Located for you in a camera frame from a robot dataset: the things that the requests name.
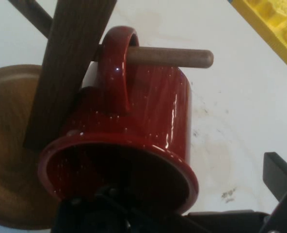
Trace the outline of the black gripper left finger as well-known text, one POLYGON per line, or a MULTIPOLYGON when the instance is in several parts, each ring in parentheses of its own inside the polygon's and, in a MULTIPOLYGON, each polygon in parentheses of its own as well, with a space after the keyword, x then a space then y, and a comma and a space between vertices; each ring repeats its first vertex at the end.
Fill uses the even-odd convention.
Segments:
POLYGON ((63 199, 54 233, 187 233, 185 219, 126 188, 104 187, 87 199, 63 199))

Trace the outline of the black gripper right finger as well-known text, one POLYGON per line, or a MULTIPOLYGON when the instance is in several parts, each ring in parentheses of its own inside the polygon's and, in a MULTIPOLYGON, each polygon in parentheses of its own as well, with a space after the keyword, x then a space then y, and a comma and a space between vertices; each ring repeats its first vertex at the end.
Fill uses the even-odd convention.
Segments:
POLYGON ((287 233, 287 162, 276 152, 264 153, 263 182, 278 200, 261 233, 287 233))

